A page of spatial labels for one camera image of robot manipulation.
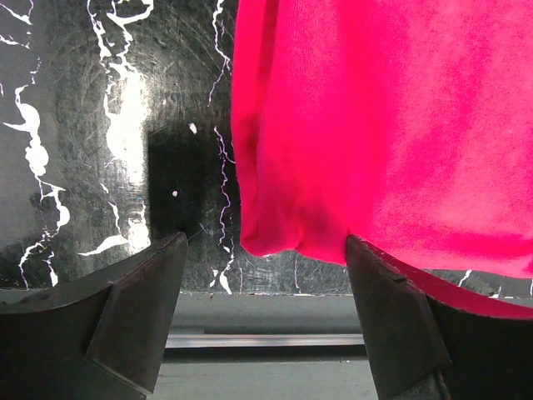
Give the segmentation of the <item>crimson red t shirt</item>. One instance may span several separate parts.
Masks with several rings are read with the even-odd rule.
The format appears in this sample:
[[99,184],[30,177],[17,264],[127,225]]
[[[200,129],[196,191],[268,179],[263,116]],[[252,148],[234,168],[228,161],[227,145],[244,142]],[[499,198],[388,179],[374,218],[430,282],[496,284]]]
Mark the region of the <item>crimson red t shirt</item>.
[[241,244],[532,275],[529,1],[241,1]]

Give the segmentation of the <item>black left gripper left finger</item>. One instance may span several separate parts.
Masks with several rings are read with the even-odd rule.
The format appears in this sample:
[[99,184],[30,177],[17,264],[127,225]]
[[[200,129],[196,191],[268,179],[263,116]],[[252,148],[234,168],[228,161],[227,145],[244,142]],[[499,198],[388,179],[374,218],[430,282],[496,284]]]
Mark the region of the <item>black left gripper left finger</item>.
[[177,233],[78,280],[1,306],[4,399],[144,399],[182,283]]

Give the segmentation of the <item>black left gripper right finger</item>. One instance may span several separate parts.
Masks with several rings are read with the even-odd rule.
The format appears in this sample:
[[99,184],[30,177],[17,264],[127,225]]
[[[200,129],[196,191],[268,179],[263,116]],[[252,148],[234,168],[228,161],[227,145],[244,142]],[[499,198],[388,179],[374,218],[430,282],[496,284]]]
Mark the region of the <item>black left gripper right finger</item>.
[[346,265],[380,399],[530,399],[532,310],[355,237]]

